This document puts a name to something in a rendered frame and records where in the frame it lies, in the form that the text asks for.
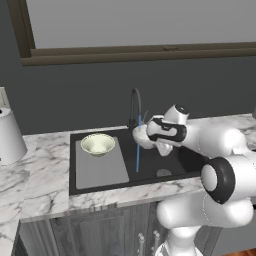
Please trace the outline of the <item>black sink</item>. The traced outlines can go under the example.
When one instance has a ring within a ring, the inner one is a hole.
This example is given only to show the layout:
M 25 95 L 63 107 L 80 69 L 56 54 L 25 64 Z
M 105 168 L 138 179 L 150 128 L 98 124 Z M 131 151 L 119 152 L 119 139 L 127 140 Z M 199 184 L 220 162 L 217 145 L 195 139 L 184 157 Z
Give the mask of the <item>black sink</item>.
M 70 195 L 199 177 L 208 161 L 207 157 L 185 147 L 174 147 L 166 157 L 156 148 L 141 148 L 139 171 L 136 171 L 137 144 L 128 129 L 103 131 L 114 138 L 115 147 L 101 157 L 90 155 L 80 146 L 81 140 L 90 134 L 70 135 Z M 168 169 L 172 175 L 157 177 L 159 169 Z

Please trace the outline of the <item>brown framed window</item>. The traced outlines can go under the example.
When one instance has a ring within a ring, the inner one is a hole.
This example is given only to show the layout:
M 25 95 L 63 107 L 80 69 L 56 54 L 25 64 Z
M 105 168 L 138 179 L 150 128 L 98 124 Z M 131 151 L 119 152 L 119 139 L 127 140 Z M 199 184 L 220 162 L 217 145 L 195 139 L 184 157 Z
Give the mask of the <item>brown framed window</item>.
M 6 0 L 24 66 L 256 56 L 256 0 Z

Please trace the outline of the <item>black curved tap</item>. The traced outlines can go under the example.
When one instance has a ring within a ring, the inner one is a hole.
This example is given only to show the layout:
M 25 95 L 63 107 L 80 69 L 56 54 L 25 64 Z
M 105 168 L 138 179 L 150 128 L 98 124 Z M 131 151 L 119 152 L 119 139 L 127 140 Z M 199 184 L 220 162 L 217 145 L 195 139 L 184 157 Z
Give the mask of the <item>black curved tap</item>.
M 133 88 L 130 98 L 130 117 L 128 120 L 128 128 L 132 131 L 136 125 L 141 122 L 141 96 L 137 88 Z

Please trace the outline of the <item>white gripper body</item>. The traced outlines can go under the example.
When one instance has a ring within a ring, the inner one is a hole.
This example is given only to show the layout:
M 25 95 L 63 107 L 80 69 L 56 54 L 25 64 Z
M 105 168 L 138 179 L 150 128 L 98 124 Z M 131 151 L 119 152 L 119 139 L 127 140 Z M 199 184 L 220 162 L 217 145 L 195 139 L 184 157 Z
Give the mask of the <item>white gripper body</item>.
M 168 156 L 173 150 L 173 143 L 165 139 L 158 138 L 155 145 L 161 156 Z

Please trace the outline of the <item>grey wooden cupboard door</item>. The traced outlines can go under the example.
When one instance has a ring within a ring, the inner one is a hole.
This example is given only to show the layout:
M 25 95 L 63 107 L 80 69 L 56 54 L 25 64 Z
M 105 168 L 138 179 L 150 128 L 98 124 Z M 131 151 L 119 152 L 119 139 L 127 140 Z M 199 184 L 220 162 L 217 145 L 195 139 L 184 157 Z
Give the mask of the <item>grey wooden cupboard door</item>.
M 138 256 L 146 240 L 149 205 L 135 205 L 50 221 L 60 256 Z
M 168 230 L 164 228 L 157 219 L 157 206 L 158 202 L 152 202 L 149 209 L 149 221 L 148 221 L 148 233 L 147 233 L 147 253 L 149 256 L 153 256 L 155 245 L 155 234 L 157 231 L 160 234 L 159 244 L 162 244 L 167 235 Z

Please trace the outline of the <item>pale green bowl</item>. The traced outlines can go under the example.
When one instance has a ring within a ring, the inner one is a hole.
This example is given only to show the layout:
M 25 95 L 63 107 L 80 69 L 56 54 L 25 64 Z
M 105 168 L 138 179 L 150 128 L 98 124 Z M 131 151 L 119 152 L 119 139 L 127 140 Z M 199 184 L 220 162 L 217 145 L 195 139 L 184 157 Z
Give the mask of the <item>pale green bowl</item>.
M 104 156 L 115 147 L 113 137 L 103 133 L 94 133 L 84 137 L 80 146 L 83 151 L 93 156 Z

